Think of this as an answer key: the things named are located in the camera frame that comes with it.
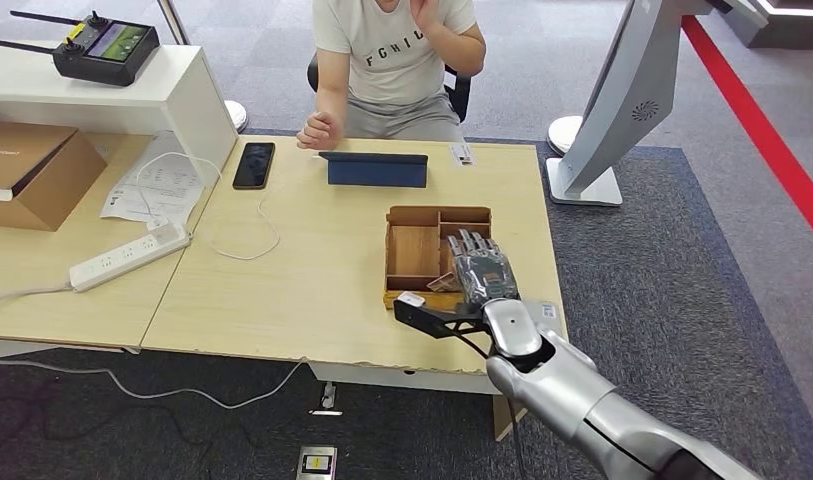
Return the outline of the person's right hand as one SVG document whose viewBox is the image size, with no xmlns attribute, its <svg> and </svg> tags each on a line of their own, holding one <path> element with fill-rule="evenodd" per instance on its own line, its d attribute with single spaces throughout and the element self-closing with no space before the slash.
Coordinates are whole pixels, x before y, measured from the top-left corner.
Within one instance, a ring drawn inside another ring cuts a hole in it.
<svg viewBox="0 0 813 480">
<path fill-rule="evenodd" d="M 335 149 L 344 139 L 341 119 L 328 112 L 314 112 L 302 129 L 296 134 L 297 146 L 301 149 L 328 151 Z"/>
</svg>

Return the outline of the person's left hand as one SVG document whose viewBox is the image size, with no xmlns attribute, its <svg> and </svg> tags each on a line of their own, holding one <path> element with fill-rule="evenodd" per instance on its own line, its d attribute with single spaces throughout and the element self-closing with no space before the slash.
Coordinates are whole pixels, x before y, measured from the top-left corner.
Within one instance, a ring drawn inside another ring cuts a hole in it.
<svg viewBox="0 0 813 480">
<path fill-rule="evenodd" d="M 440 25 L 437 0 L 410 0 L 409 8 L 418 29 L 429 34 Z"/>
</svg>

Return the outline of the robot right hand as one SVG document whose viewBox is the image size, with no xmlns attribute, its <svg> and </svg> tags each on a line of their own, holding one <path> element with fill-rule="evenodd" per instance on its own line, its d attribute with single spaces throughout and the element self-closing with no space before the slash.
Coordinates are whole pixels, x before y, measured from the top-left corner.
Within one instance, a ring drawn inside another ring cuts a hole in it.
<svg viewBox="0 0 813 480">
<path fill-rule="evenodd" d="M 496 299 L 521 299 L 509 259 L 492 238 L 462 228 L 447 242 L 466 311 L 477 312 Z"/>
</svg>

